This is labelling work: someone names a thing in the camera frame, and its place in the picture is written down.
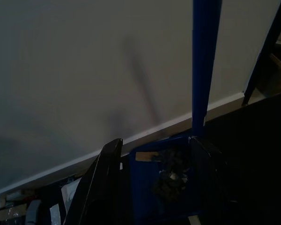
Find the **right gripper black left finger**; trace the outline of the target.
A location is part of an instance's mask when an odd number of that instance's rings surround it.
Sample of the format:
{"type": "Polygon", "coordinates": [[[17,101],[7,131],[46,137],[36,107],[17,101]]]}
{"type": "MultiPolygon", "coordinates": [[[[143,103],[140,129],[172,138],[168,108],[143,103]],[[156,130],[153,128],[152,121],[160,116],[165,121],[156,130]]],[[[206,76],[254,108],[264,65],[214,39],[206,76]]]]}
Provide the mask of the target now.
{"type": "Polygon", "coordinates": [[[119,174],[123,139],[105,144],[81,178],[64,224],[127,225],[120,211],[119,174]]]}

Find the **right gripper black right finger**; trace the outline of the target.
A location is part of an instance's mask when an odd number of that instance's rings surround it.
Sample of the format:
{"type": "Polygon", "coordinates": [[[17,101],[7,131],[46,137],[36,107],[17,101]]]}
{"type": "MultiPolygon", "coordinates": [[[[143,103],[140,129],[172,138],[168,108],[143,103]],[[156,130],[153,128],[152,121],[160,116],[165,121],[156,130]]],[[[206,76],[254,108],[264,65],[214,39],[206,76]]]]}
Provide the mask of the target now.
{"type": "Polygon", "coordinates": [[[213,225],[225,225],[229,220],[231,191],[229,170],[221,151],[209,141],[191,136],[191,159],[203,194],[207,220],[213,225]]]}

